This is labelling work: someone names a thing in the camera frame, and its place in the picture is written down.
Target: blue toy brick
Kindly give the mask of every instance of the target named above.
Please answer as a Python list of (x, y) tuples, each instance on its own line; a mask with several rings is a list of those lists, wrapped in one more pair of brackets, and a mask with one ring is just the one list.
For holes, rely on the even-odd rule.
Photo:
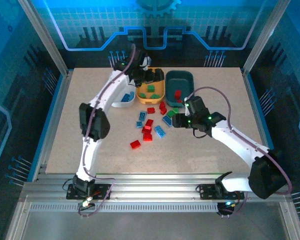
[(166, 135), (165, 131), (160, 126), (156, 126), (154, 130), (161, 139)]
[(147, 113), (145, 111), (141, 111), (139, 115), (139, 121), (143, 122), (146, 119)]
[(140, 129), (140, 128), (142, 128), (144, 125), (142, 124), (142, 121), (137, 121), (136, 122), (136, 128), (137, 129)]
[(134, 92), (134, 91), (131, 91), (131, 92), (130, 92), (130, 96), (129, 96), (129, 101), (128, 101), (128, 102), (132, 101), (132, 99), (134, 99), (134, 97), (135, 97), (135, 92)]
[(167, 115), (165, 115), (162, 120), (169, 126), (169, 127), (172, 127), (172, 121), (171, 121), (171, 118), (168, 117)]
[(129, 97), (130, 97), (130, 94), (125, 94), (121, 100), (122, 103), (125, 103), (125, 102), (128, 102), (129, 101)]

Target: teal tray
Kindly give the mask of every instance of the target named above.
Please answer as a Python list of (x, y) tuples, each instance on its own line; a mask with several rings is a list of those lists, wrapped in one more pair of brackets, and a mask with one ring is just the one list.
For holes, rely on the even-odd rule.
[(166, 103), (173, 108), (182, 108), (184, 105), (175, 99), (176, 90), (181, 90), (181, 100), (188, 97), (194, 90), (194, 76), (188, 71), (169, 71), (165, 75)]

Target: beige table surface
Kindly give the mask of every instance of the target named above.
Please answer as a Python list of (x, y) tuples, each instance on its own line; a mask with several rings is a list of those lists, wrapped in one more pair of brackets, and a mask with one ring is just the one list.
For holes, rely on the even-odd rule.
[[(88, 103), (108, 80), (111, 68), (75, 68), (56, 131), (46, 173), (74, 174), (80, 163), (82, 135), (79, 124), (79, 105)], [(223, 91), (232, 106), (231, 123), (250, 138), (261, 143), (256, 120), (250, 105), (239, 68), (174, 67), (193, 74), (194, 88), (212, 86)], [(213, 90), (196, 93), (202, 97), (210, 112), (228, 115), (223, 97)], [(166, 132), (159, 138), (152, 131), (153, 142), (143, 142), (141, 129), (136, 128), (140, 111), (155, 107), (153, 126), (160, 125)], [(141, 104), (137, 99), (128, 108), (111, 107), (108, 112), (110, 132), (97, 156), (98, 173), (225, 173), (248, 172), (248, 166), (235, 153), (217, 140), (193, 137), (191, 129), (168, 127), (162, 121), (158, 105)], [(130, 143), (139, 140), (141, 147), (132, 150)]]

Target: green block in tray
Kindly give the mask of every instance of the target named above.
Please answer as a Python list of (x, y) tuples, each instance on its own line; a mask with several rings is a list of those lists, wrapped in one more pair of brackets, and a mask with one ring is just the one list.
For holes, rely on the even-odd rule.
[(159, 99), (160, 95), (158, 95), (158, 94), (152, 94), (152, 96), (150, 98), (151, 99)]
[(154, 85), (148, 85), (147, 90), (148, 90), (148, 93), (154, 93), (155, 92), (155, 86)]
[(179, 113), (179, 108), (174, 107), (174, 108), (172, 108), (172, 111), (174, 111), (176, 114), (178, 114)]
[(175, 115), (176, 113), (172, 110), (168, 111), (168, 113), (166, 114), (169, 118), (172, 118), (173, 115)]
[(143, 92), (141, 92), (141, 93), (139, 93), (139, 97), (142, 99), (145, 99), (147, 96)]

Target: red block in tray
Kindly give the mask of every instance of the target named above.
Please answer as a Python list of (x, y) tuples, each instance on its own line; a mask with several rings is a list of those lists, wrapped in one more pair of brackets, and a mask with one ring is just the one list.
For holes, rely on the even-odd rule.
[(181, 90), (175, 90), (174, 98), (177, 100), (181, 98)]
[(163, 107), (163, 108), (160, 109), (160, 113), (161, 113), (162, 115), (165, 115), (166, 112), (167, 112), (167, 109), (166, 109), (165, 107)]
[(148, 130), (151, 130), (151, 126), (152, 126), (153, 123), (154, 123), (154, 121), (152, 119), (148, 119), (146, 121), (146, 124), (144, 125), (144, 128), (148, 129)]
[(143, 134), (150, 134), (150, 133), (151, 133), (151, 130), (152, 130), (151, 128), (150, 128), (150, 129), (146, 129), (146, 127), (143, 127), (143, 128), (142, 128), (142, 133), (143, 133)]
[(154, 114), (156, 112), (156, 109), (154, 107), (148, 107), (147, 112), (148, 114)]
[(132, 149), (136, 149), (141, 146), (141, 143), (138, 140), (136, 140), (134, 142), (131, 142), (130, 145), (131, 145)]
[(152, 142), (152, 135), (150, 133), (143, 134), (143, 141)]
[(165, 107), (166, 107), (166, 104), (162, 101), (162, 102), (160, 103), (159, 109), (163, 109), (163, 108), (165, 108)]

